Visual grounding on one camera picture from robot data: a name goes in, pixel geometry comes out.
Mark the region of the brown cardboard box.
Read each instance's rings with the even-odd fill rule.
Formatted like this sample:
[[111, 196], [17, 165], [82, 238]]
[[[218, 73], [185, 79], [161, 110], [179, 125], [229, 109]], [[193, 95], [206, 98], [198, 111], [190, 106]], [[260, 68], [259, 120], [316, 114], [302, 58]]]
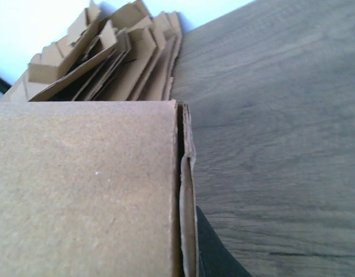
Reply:
[[0, 102], [0, 276], [198, 276], [188, 105]]

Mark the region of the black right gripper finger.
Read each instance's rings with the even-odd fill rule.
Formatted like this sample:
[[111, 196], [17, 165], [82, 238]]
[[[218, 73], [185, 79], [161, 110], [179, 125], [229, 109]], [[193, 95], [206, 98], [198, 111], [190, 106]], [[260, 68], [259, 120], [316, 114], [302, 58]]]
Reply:
[[221, 242], [202, 210], [196, 209], [199, 276], [251, 276]]

